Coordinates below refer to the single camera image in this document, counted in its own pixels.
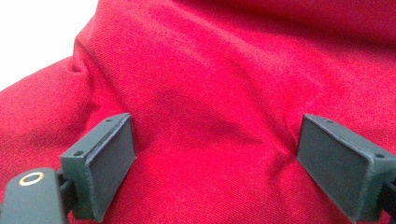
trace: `crumpled red cloth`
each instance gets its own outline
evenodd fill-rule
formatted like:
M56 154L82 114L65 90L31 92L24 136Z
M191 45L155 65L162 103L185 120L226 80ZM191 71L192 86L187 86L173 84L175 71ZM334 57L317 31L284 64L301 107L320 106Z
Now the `crumpled red cloth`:
M72 57L0 92L0 198L129 112L137 160L105 223L350 223L296 160L301 121L396 153L394 8L100 0Z

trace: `gold ring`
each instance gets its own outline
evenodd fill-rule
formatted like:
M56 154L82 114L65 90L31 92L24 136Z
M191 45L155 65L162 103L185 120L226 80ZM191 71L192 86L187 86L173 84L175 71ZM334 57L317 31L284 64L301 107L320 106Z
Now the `gold ring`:
M36 179L26 181L27 178L29 178L30 176L35 176L35 175L37 176ZM40 181L43 177L44 177L44 173L42 173L42 172L34 172L34 173L31 173L31 174L29 174L29 175L24 176L24 177L20 180L20 185L21 185L21 186L33 185L33 184L37 183L38 181Z

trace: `gray gripper pad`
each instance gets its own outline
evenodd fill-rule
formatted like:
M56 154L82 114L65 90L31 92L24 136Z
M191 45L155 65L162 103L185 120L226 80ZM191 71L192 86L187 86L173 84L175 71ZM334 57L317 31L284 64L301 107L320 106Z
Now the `gray gripper pad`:
M354 221L377 221L384 182L396 176L396 158L340 124L304 115L298 161Z
M76 186L75 218L102 221L134 159L129 114L103 120L71 146L61 163Z

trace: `white background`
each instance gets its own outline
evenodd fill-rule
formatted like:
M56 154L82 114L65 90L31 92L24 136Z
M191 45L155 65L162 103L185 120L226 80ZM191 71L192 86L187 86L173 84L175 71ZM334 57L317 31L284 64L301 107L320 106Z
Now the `white background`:
M71 56L97 1L0 1L0 91Z

